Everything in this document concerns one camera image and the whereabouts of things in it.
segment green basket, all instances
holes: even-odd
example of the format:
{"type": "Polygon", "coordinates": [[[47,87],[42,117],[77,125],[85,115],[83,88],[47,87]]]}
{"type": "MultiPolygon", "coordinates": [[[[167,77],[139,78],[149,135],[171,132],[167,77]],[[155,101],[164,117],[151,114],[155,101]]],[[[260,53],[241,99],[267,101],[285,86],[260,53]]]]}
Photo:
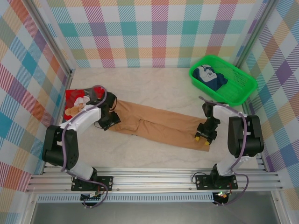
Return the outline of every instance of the green basket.
{"type": "Polygon", "coordinates": [[[207,55],[201,58],[199,62],[190,68],[189,76],[192,79],[193,85],[197,88],[201,89],[214,100],[228,103],[230,106],[237,106],[244,103],[249,95],[257,88],[257,82],[252,76],[214,55],[207,55]],[[193,71],[204,64],[210,65],[216,73],[222,73],[228,79],[228,83],[217,91],[214,91],[194,78],[192,76],[193,71]]]}

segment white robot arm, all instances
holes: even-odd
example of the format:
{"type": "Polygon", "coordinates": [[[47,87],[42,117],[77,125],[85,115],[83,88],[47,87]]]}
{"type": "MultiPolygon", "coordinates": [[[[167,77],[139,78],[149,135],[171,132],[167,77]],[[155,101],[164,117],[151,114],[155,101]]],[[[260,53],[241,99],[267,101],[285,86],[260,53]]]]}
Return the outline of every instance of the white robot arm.
{"type": "Polygon", "coordinates": [[[209,178],[200,177],[201,179],[198,179],[201,184],[198,184],[197,187],[209,186],[210,189],[227,189],[231,185],[233,189],[237,189],[235,170],[243,162],[263,151],[260,120],[256,115],[242,114],[228,105],[204,101],[202,108],[207,120],[198,126],[195,138],[204,137],[207,139],[206,143],[211,144],[217,136],[217,126],[223,121],[228,124],[228,150],[230,153],[214,165],[209,178]]]}
{"type": "Polygon", "coordinates": [[[75,117],[59,126],[51,125],[47,128],[42,155],[45,162],[63,167],[65,159],[62,134],[64,131],[65,169],[67,172],[85,180],[94,181],[97,179],[95,168],[78,159],[77,137],[95,122],[98,122],[103,130],[107,130],[110,126],[120,122],[118,115],[111,111],[116,102],[114,94],[107,92],[106,100],[99,107],[96,107],[95,105],[98,105],[99,102],[101,100],[98,98],[91,100],[75,117]]]}

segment pastel plaid fabric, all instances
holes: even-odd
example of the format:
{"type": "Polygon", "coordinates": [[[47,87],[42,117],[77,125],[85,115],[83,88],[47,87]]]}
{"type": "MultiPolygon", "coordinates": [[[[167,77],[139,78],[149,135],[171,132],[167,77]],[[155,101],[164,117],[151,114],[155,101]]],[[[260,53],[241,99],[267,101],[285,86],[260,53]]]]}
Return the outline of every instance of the pastel plaid fabric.
{"type": "Polygon", "coordinates": [[[257,12],[257,14],[256,14],[256,16],[255,16],[255,18],[254,18],[254,20],[253,20],[253,22],[252,22],[252,24],[251,24],[251,26],[250,26],[248,32],[247,32],[245,38],[244,38],[244,40],[243,40],[243,43],[242,43],[242,45],[241,45],[241,47],[240,47],[240,49],[239,49],[239,51],[238,51],[238,54],[237,54],[237,56],[236,56],[236,58],[235,58],[235,61],[234,61],[234,64],[237,63],[237,61],[239,60],[239,58],[240,58],[242,52],[244,51],[244,47],[245,47],[246,44],[248,43],[248,41],[249,41],[249,39],[250,39],[250,37],[251,37],[251,35],[252,35],[252,32],[253,32],[254,29],[256,28],[256,25],[257,25],[257,23],[258,23],[258,20],[259,20],[259,19],[261,18],[261,16],[263,15],[263,11],[264,11],[264,9],[266,8],[268,2],[269,2],[269,0],[263,0],[263,2],[262,2],[262,4],[261,4],[260,8],[258,9],[258,12],[257,12]]]}
{"type": "Polygon", "coordinates": [[[21,0],[0,1],[0,223],[42,165],[46,128],[57,116],[66,74],[21,0]]]}
{"type": "Polygon", "coordinates": [[[79,67],[190,67],[204,55],[228,60],[239,50],[236,42],[256,0],[47,3],[79,67]]]}
{"type": "Polygon", "coordinates": [[[299,3],[281,0],[242,67],[258,82],[248,100],[258,115],[271,171],[284,183],[288,212],[299,220],[299,3]]]}

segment dark blue clothing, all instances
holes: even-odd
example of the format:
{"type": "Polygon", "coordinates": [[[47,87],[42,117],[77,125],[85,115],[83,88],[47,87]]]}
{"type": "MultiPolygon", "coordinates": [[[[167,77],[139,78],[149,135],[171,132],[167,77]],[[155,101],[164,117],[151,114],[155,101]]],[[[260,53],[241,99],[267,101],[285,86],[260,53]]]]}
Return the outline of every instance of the dark blue clothing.
{"type": "Polygon", "coordinates": [[[223,74],[216,73],[209,65],[199,66],[193,71],[192,76],[214,91],[228,82],[223,74]]]}

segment tan pants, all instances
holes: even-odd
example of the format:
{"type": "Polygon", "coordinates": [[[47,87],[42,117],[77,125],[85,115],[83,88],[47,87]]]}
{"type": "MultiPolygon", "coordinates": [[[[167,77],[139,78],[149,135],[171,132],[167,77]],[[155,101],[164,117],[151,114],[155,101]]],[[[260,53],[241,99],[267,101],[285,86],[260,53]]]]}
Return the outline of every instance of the tan pants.
{"type": "Polygon", "coordinates": [[[117,100],[114,111],[121,122],[110,127],[112,131],[134,134],[173,146],[209,151],[209,146],[205,145],[206,139],[196,141],[194,138],[197,126],[204,123],[205,119],[121,100],[117,100]]]}

